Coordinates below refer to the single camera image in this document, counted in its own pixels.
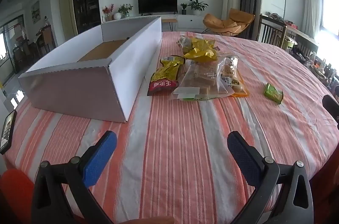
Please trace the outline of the small green snack packet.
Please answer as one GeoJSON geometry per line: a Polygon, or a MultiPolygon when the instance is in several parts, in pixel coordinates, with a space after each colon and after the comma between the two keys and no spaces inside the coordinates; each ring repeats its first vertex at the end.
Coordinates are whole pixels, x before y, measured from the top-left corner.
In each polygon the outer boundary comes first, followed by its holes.
{"type": "Polygon", "coordinates": [[[282,90],[277,90],[276,87],[267,83],[264,87],[264,96],[277,104],[281,104],[284,98],[284,93],[282,90]]]}

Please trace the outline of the black smartphone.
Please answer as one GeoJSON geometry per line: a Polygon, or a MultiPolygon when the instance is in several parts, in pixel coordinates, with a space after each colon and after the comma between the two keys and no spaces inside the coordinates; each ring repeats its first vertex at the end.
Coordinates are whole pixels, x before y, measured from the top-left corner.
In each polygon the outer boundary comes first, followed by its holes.
{"type": "Polygon", "coordinates": [[[1,155],[4,155],[11,147],[16,116],[17,111],[14,109],[5,118],[1,133],[1,155]]]}

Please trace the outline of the dark wooden chair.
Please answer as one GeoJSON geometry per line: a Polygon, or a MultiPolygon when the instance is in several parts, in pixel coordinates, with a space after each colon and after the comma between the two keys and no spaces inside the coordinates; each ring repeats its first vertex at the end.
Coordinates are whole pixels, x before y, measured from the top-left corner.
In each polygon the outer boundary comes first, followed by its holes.
{"type": "Polygon", "coordinates": [[[256,40],[273,46],[283,47],[287,25],[266,15],[260,15],[256,40]]]}

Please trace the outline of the orange clear snack packet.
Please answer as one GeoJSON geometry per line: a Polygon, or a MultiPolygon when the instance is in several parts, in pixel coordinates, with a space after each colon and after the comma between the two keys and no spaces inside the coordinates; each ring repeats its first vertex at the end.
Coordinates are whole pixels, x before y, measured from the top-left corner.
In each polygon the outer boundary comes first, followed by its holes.
{"type": "Polygon", "coordinates": [[[225,61],[221,68],[221,79],[230,86],[234,93],[232,97],[248,97],[249,91],[238,71],[238,57],[232,54],[224,54],[225,61]]]}

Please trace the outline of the striped pink tablecloth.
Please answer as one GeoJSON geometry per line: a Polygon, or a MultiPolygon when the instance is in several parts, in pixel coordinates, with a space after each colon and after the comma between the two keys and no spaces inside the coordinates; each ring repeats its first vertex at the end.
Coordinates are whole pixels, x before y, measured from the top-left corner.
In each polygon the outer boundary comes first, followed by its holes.
{"type": "Polygon", "coordinates": [[[238,57],[248,97],[172,100],[168,93],[147,96],[145,81],[127,123],[47,112],[24,99],[5,159],[34,179],[43,160],[65,163],[115,132],[117,148],[91,189],[115,223],[158,215],[176,223],[231,222],[252,193],[227,147],[232,131],[278,163],[300,160],[312,178],[338,146],[337,124],[322,106],[326,87],[276,46],[214,40],[238,57]],[[264,96],[267,83],[283,91],[281,104],[264,96]]]}

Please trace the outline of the white cardboard box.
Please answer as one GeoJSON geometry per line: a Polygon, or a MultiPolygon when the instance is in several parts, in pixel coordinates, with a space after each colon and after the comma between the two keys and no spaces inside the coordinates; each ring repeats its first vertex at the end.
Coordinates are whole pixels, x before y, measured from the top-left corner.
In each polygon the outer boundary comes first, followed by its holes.
{"type": "Polygon", "coordinates": [[[35,108],[126,123],[161,37],[159,17],[103,23],[54,48],[19,83],[35,108]]]}

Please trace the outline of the orange lounge chair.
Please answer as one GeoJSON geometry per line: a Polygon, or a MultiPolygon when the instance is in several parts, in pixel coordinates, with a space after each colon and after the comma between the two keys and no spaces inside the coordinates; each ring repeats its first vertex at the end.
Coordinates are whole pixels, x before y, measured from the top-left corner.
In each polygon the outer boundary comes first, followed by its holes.
{"type": "Polygon", "coordinates": [[[212,14],[206,14],[203,24],[207,31],[224,36],[237,36],[249,27],[254,18],[255,15],[253,14],[231,8],[226,20],[221,20],[212,14]]]}

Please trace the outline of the clear biscuit bag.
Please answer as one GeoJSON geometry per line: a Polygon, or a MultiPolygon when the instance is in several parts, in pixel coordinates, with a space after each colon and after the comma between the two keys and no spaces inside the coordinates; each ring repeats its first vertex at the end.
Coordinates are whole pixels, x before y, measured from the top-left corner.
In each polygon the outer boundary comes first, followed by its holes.
{"type": "Polygon", "coordinates": [[[229,97],[234,94],[232,87],[222,78],[227,57],[218,57],[216,61],[200,63],[189,60],[185,76],[179,86],[172,92],[172,100],[206,101],[215,98],[229,97]]]}

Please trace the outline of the gold foil snack bag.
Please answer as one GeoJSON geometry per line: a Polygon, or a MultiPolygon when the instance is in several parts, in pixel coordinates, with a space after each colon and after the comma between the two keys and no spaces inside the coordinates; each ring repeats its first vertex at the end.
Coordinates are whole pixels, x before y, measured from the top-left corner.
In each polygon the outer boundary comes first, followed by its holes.
{"type": "Polygon", "coordinates": [[[216,61],[218,57],[214,44],[215,40],[187,38],[187,42],[183,45],[184,57],[199,63],[216,61]]]}

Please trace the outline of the yellow red snack packet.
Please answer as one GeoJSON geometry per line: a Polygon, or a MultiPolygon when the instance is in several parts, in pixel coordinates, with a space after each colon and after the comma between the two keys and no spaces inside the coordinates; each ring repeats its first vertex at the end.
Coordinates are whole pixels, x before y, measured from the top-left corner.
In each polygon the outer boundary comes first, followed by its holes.
{"type": "Polygon", "coordinates": [[[171,55],[160,60],[159,67],[151,76],[147,96],[163,90],[174,90],[178,87],[178,72],[185,64],[185,59],[171,55]]]}

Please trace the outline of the green potted plant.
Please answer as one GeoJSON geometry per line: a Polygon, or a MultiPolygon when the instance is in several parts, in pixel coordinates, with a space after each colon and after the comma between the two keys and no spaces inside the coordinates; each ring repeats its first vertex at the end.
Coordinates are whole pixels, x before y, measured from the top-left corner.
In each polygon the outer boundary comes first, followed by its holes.
{"type": "Polygon", "coordinates": [[[193,11],[195,15],[201,15],[205,9],[207,9],[208,4],[204,1],[199,0],[189,0],[188,6],[193,11]]]}

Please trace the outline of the white tv cabinet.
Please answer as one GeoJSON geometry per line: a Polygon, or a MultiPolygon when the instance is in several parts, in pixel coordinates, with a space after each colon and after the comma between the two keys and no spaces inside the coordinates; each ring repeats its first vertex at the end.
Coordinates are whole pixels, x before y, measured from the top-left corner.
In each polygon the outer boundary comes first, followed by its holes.
{"type": "MultiPolygon", "coordinates": [[[[161,18],[161,19],[175,18],[178,20],[178,23],[174,25],[174,31],[203,32],[206,29],[206,26],[203,24],[203,16],[198,16],[198,15],[181,15],[181,14],[146,15],[146,16],[121,18],[121,19],[117,19],[117,21],[139,19],[139,18],[161,18]]],[[[170,31],[168,24],[162,23],[161,26],[162,26],[162,31],[170,31]]]]}

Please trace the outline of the red flower vase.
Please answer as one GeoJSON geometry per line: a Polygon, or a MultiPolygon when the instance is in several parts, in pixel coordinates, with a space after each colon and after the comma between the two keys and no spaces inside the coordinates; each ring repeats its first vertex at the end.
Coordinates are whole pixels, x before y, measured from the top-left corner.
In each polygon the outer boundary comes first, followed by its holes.
{"type": "Polygon", "coordinates": [[[111,21],[112,17],[113,17],[113,9],[114,9],[114,5],[110,4],[108,6],[103,7],[102,12],[105,15],[105,21],[111,21]]]}

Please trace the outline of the small wooden side table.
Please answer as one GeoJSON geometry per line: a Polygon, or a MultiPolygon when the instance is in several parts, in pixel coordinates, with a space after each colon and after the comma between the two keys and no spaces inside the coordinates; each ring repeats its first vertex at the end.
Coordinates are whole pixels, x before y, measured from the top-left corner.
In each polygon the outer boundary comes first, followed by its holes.
{"type": "Polygon", "coordinates": [[[174,31],[174,25],[178,23],[178,20],[175,18],[161,19],[162,23],[168,24],[169,30],[174,31]]]}

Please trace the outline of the black television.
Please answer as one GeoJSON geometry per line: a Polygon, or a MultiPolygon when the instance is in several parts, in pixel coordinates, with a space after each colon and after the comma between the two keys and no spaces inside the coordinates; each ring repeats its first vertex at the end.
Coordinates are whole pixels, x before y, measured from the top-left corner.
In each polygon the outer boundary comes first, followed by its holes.
{"type": "Polygon", "coordinates": [[[178,0],[137,0],[139,14],[168,13],[178,11],[178,0]]]}

